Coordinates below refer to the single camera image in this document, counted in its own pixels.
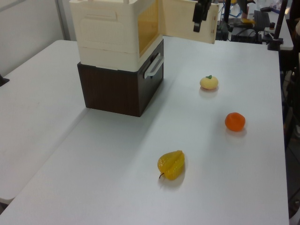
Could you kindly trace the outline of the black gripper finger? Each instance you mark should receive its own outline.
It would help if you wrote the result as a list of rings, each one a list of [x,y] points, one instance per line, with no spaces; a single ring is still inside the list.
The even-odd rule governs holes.
[[[210,8],[210,0],[203,0],[202,4],[203,4],[203,17],[202,17],[202,20],[206,21],[208,11],[209,11],[209,8]]]
[[[194,32],[200,32],[201,22],[203,19],[203,5],[200,1],[195,3],[193,22],[194,22]]]

